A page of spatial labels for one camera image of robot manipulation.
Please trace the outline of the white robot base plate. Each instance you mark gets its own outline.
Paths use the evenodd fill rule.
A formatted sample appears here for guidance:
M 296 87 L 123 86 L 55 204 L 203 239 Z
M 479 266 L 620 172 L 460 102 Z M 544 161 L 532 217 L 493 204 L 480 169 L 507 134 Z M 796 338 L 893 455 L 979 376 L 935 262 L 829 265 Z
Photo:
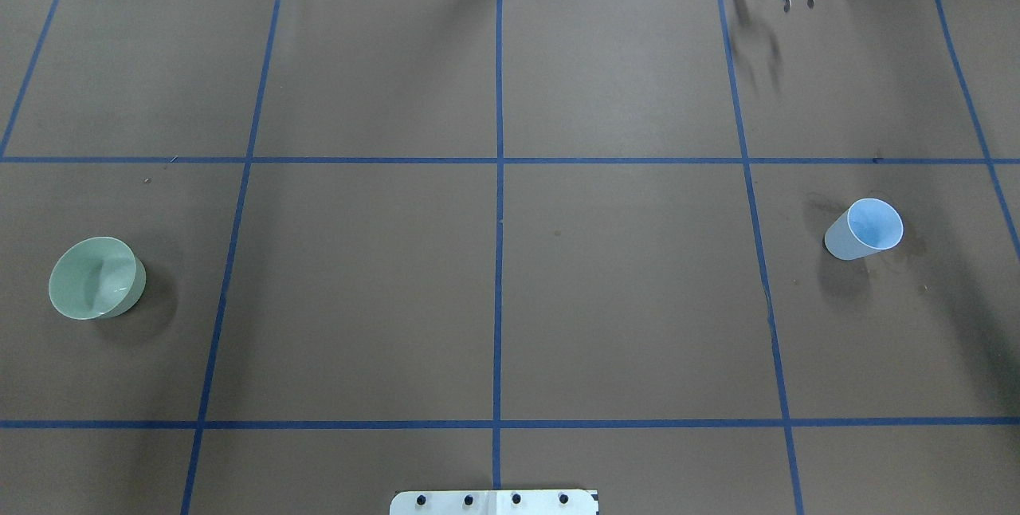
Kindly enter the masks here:
M 400 492 L 390 514 L 598 514 L 593 490 L 420 490 Z

